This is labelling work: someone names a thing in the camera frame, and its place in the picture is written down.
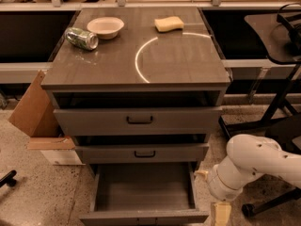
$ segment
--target drawer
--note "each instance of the drawer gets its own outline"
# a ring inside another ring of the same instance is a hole
[[[56,109],[65,135],[207,134],[216,127],[221,107]]]
[[[208,151],[208,143],[189,145],[77,146],[76,152],[86,164],[199,162]]]
[[[215,105],[220,91],[55,92],[60,108],[198,107]]]
[[[182,225],[203,223],[189,163],[99,165],[90,212],[95,225]]]

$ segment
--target gray cabinet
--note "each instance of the gray cabinet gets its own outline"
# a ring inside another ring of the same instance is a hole
[[[175,15],[185,29],[159,34],[153,20]],[[81,220],[202,223],[208,213],[198,209],[193,171],[230,83],[207,28],[196,8],[84,8],[74,26],[103,16],[119,17],[125,27],[92,52],[65,41],[42,82],[82,162],[97,167],[90,212]]]

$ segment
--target empty drawer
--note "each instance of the empty drawer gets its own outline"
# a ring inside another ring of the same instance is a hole
[[[99,165],[85,225],[203,223],[188,163]]]
[[[217,107],[57,109],[65,135],[207,134],[221,114]]]

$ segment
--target drawer handle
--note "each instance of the drawer handle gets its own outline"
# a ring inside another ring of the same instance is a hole
[[[150,119],[145,121],[145,120],[133,120],[130,117],[126,117],[126,121],[129,124],[151,124],[153,122],[153,117],[150,116]]]
[[[156,151],[152,151],[150,153],[138,153],[137,151],[135,151],[134,155],[137,158],[152,158],[156,156]]]

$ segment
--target open drawer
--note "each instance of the open drawer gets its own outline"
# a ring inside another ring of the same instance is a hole
[[[87,225],[203,223],[189,163],[99,165]]]

